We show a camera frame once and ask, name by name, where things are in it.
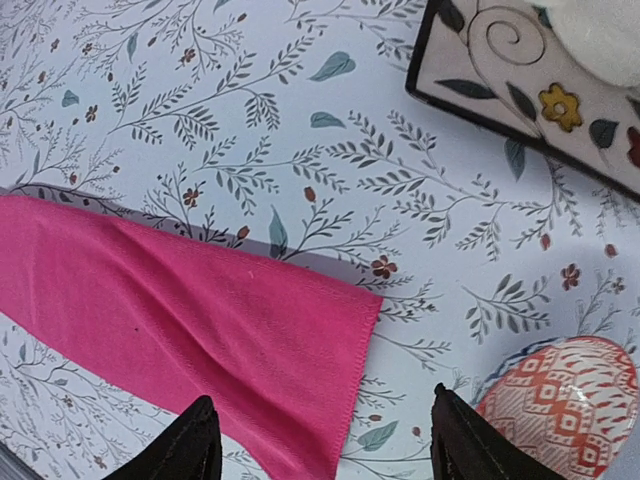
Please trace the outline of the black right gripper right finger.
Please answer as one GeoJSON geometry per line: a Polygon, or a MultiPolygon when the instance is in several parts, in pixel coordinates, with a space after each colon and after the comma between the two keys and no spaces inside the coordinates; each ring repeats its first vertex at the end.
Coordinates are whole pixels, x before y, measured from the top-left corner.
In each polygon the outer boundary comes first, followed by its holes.
{"type": "Polygon", "coordinates": [[[436,385],[431,409],[435,480],[549,480],[561,476],[506,440],[455,391],[436,385]]]}

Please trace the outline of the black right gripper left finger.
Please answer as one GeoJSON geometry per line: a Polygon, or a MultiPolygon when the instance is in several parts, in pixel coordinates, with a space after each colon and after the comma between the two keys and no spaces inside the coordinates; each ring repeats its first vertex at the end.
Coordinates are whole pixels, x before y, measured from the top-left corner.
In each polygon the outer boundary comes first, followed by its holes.
{"type": "Polygon", "coordinates": [[[154,441],[106,476],[112,480],[220,480],[220,422],[212,399],[198,397],[154,441]]]}

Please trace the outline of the pink towel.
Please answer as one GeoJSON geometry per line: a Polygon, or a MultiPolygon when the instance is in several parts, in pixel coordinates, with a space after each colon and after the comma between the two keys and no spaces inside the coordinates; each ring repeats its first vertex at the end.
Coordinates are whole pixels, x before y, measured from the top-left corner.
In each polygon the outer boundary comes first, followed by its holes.
{"type": "Polygon", "coordinates": [[[178,413],[207,395],[273,479],[332,479],[382,300],[312,270],[37,198],[1,200],[1,311],[178,413]]]}

